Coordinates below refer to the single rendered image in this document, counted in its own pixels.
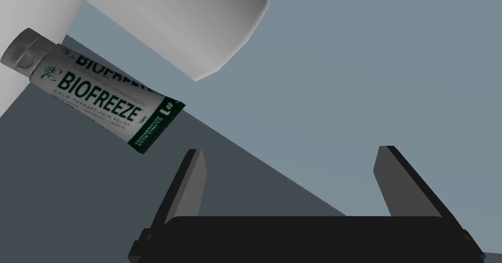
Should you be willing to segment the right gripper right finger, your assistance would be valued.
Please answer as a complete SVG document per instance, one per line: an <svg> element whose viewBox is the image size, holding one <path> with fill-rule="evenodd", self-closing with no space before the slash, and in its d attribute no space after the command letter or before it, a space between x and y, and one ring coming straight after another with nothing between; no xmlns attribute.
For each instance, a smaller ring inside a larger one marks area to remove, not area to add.
<svg viewBox="0 0 502 263"><path fill-rule="evenodd" d="M392 216L437 216L462 229L395 146L379 146L373 173Z"/></svg>

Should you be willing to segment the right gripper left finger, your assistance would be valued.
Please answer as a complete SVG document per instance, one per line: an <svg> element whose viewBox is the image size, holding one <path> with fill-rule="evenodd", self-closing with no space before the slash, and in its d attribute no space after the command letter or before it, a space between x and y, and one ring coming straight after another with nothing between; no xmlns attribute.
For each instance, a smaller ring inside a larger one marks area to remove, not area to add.
<svg viewBox="0 0 502 263"><path fill-rule="evenodd" d="M207 170L202 149L185 154L151 224L159 229L177 216L198 216Z"/></svg>

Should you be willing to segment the white and green gel tube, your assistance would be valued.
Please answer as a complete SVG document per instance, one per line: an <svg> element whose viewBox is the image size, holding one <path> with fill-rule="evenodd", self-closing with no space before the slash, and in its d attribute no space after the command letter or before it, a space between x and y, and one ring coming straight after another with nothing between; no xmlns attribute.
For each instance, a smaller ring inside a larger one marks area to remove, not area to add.
<svg viewBox="0 0 502 263"><path fill-rule="evenodd" d="M157 93L34 30L23 30L0 63L146 153L184 103Z"/></svg>

